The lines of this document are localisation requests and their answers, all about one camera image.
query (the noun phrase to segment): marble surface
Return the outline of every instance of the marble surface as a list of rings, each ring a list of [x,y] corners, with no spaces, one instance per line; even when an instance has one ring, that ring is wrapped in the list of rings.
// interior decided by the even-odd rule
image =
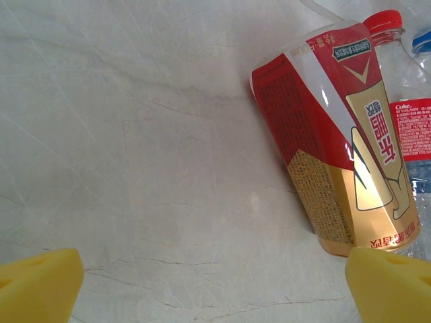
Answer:
[[[359,322],[248,88],[325,24],[299,1],[0,0],[0,261],[77,248],[72,323]]]

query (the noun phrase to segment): red cap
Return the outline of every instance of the red cap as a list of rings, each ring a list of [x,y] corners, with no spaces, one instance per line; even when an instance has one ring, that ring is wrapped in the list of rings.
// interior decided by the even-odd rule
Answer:
[[[364,21],[364,25],[370,30],[371,35],[391,29],[403,27],[403,18],[397,10],[380,11]]]

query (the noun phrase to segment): plastic water bottle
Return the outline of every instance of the plastic water bottle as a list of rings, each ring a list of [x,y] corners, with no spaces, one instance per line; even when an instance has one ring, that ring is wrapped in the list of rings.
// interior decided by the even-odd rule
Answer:
[[[414,60],[427,73],[431,73],[431,28],[416,34],[411,44]]]
[[[372,36],[387,96],[391,103],[394,123],[398,129],[401,150],[413,186],[413,195],[419,214],[424,218],[427,209],[419,206],[418,199],[421,199],[422,194],[431,192],[429,184],[431,183],[431,162],[426,159],[418,161],[418,157],[426,156],[421,150],[426,145],[423,144],[423,147],[417,148],[416,143],[423,139],[420,132],[425,133],[421,128],[422,124],[425,124],[425,129],[428,129],[426,124],[428,119],[425,118],[428,116],[428,107],[430,107],[429,120],[431,120],[431,76],[405,51],[401,43],[401,35],[404,33],[403,20],[398,11],[378,12],[365,20],[364,25],[370,30]],[[415,137],[411,139],[410,136],[417,136],[418,140],[415,142]],[[425,257],[420,239],[401,253],[416,258]]]

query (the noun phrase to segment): white marble table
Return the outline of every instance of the white marble table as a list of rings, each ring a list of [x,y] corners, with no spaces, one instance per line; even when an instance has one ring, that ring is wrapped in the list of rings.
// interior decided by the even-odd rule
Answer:
[[[0,0],[0,261],[77,248],[73,323],[359,322],[247,80],[325,24],[299,1]]]

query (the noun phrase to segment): bottle cap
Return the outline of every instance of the bottle cap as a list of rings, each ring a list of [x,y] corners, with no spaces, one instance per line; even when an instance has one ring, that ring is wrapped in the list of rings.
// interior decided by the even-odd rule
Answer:
[[[431,30],[416,34],[411,44],[413,54],[421,54],[423,52],[431,52]]]
[[[397,10],[385,10],[368,17],[364,25],[370,30],[372,36],[386,30],[402,28],[403,18]]]

